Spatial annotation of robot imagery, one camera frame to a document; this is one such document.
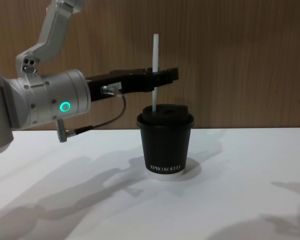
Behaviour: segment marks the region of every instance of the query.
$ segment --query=green led ring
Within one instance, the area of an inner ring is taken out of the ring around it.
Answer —
[[[60,111],[61,112],[68,112],[71,108],[71,104],[68,101],[64,101],[60,104]]]

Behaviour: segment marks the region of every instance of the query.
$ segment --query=cable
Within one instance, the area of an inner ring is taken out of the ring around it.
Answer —
[[[120,114],[118,116],[116,116],[115,118],[109,120],[109,121],[106,121],[104,123],[92,126],[92,129],[98,129],[98,128],[103,127],[105,125],[112,124],[113,122],[117,121],[119,118],[121,118],[125,114],[125,111],[126,111],[126,108],[127,108],[127,101],[126,101],[125,96],[122,95],[121,98],[123,100],[123,108],[122,108],[122,111],[120,112]]]
[[[122,101],[123,101],[123,108],[122,108],[122,111],[120,112],[120,114],[118,116],[116,116],[115,118],[113,118],[109,121],[106,121],[104,123],[101,123],[101,124],[98,124],[98,125],[95,125],[95,126],[89,125],[89,126],[84,126],[84,127],[77,128],[77,129],[74,130],[75,135],[82,134],[82,133],[85,133],[85,132],[90,131],[90,130],[98,129],[98,128],[103,127],[105,125],[111,124],[111,123],[117,121],[119,118],[121,118],[125,114],[126,108],[127,108],[127,101],[126,101],[125,96],[122,95],[121,98],[122,98]]]

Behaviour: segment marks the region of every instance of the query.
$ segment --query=white robotic arm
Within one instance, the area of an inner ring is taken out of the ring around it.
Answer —
[[[13,140],[12,130],[52,121],[57,123],[60,141],[65,142],[62,119],[89,111],[90,92],[79,70],[43,77],[36,69],[39,63],[58,55],[71,15],[83,6],[84,0],[52,0],[38,43],[15,59],[18,78],[5,79],[0,75],[0,152]]]
[[[87,78],[88,81],[76,69],[40,75],[37,65],[60,52],[69,19],[83,6],[84,0],[52,0],[38,43],[16,57],[17,78],[0,75],[0,153],[13,141],[13,130],[55,121],[59,141],[66,142],[67,137],[98,127],[66,131],[63,124],[65,118],[88,112],[91,102],[132,92],[150,92],[178,79],[177,68],[155,73],[151,69],[119,70]]]

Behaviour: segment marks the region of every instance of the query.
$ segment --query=wood panel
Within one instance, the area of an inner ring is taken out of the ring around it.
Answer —
[[[0,0],[6,77],[16,75],[15,56],[36,43],[49,3]],[[154,33],[160,34],[160,67],[180,73],[179,81],[159,89],[159,102],[187,104],[197,128],[300,126],[300,0],[87,0],[70,21],[60,56],[40,71],[93,76],[147,68]],[[132,93],[127,102],[124,117],[108,128],[135,128],[151,94]],[[95,102],[66,126],[104,122],[121,107],[116,98]]]

